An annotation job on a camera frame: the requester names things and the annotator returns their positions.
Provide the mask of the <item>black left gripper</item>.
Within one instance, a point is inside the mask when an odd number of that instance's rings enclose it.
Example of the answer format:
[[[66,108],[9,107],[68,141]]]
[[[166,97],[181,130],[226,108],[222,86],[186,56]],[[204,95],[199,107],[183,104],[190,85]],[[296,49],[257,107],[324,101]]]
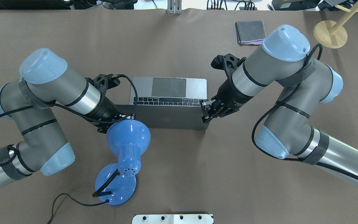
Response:
[[[134,116],[134,114],[119,112],[117,106],[105,96],[101,97],[97,106],[88,113],[88,117],[95,120],[91,123],[98,128],[98,133],[107,133],[113,123],[123,120],[125,116]]]

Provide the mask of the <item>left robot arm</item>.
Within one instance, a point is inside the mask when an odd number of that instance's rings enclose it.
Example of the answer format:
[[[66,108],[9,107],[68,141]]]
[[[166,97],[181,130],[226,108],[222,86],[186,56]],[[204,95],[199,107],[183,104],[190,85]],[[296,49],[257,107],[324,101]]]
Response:
[[[123,75],[84,78],[48,48],[29,55],[19,68],[20,78],[0,88],[0,117],[14,120],[24,140],[0,148],[0,188],[41,171],[49,176],[75,161],[51,107],[74,113],[106,133],[126,116],[106,92]]]

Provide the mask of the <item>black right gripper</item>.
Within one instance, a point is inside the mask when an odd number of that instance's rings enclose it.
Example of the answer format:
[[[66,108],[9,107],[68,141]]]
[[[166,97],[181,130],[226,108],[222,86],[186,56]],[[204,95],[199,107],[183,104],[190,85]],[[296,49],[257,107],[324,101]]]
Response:
[[[218,89],[217,95],[211,100],[200,100],[203,111],[203,123],[207,124],[212,119],[224,117],[240,110],[252,96],[244,95],[234,86],[233,81],[227,79]]]

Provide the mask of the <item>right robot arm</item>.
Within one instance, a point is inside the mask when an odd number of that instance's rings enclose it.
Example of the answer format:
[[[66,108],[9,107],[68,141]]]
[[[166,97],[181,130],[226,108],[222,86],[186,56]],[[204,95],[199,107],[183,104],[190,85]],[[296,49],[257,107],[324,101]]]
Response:
[[[318,104],[331,102],[343,87],[342,77],[319,59],[295,27],[281,25],[249,57],[217,55],[211,67],[227,79],[211,100],[200,101],[203,123],[235,113],[277,82],[283,91],[255,124],[251,138],[261,152],[276,159],[319,166],[358,186],[358,150],[308,124]]]

